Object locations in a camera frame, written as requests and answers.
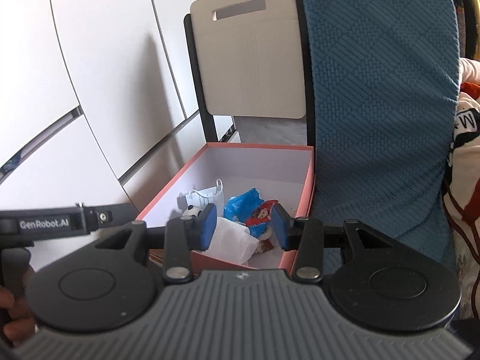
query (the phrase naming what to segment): white wall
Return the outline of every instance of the white wall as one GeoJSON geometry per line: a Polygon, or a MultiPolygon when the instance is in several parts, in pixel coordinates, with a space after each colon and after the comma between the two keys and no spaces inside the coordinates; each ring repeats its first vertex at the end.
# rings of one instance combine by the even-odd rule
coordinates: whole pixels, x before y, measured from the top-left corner
{"type": "Polygon", "coordinates": [[[119,178],[185,120],[152,0],[52,0],[52,11],[80,105],[119,178]]]}
{"type": "Polygon", "coordinates": [[[49,0],[0,0],[0,167],[78,106],[49,0]]]}
{"type": "Polygon", "coordinates": [[[165,49],[177,84],[180,100],[186,116],[198,109],[194,81],[191,76],[183,18],[195,0],[153,0],[162,31],[165,49]]]}
{"type": "Polygon", "coordinates": [[[200,115],[196,115],[124,183],[123,187],[137,209],[145,208],[203,145],[202,121],[200,115]]]}

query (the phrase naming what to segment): human hand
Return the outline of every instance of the human hand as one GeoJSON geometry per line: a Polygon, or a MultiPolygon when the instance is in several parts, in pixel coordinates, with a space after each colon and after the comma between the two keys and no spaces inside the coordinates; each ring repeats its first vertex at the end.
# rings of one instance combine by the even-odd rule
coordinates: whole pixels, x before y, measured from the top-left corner
{"type": "MultiPolygon", "coordinates": [[[[23,277],[24,285],[32,273],[33,269],[29,267],[23,277]]],[[[15,346],[20,345],[35,333],[35,321],[28,310],[25,297],[15,299],[9,290],[0,287],[0,308],[7,309],[12,319],[3,327],[3,333],[15,346]]]]}

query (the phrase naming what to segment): teal blanket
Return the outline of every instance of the teal blanket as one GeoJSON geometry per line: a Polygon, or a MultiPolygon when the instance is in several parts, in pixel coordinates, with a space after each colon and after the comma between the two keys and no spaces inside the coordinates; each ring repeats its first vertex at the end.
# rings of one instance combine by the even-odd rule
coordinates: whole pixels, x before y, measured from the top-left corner
{"type": "MultiPolygon", "coordinates": [[[[311,215],[355,218],[449,267],[440,198],[454,128],[451,0],[304,0],[316,116],[311,215]]],[[[326,272],[340,265],[327,250],[326,272]]]]}

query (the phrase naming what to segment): mask ear loop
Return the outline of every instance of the mask ear loop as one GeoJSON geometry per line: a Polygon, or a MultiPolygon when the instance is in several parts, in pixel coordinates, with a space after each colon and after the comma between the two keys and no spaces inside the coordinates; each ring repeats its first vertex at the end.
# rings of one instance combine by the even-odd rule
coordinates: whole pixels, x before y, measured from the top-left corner
{"type": "Polygon", "coordinates": [[[204,196],[202,195],[200,192],[198,192],[197,190],[191,190],[190,193],[197,193],[200,197],[204,198],[204,199],[210,199],[210,198],[214,198],[215,196],[218,196],[220,195],[220,193],[222,193],[223,191],[223,183],[222,183],[222,180],[220,180],[219,178],[217,179],[217,193],[215,193],[215,195],[213,196],[204,196]]]}

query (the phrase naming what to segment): chair backrest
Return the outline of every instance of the chair backrest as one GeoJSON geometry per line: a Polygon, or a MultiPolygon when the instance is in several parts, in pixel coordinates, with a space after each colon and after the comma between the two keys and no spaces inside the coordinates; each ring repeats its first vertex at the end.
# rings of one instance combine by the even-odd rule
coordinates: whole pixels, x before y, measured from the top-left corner
{"type": "Polygon", "coordinates": [[[452,0],[304,3],[317,130],[310,214],[361,220],[453,266],[440,198],[459,90],[452,0]]]}
{"type": "Polygon", "coordinates": [[[302,0],[197,0],[185,29],[201,114],[313,117],[302,0]]]}

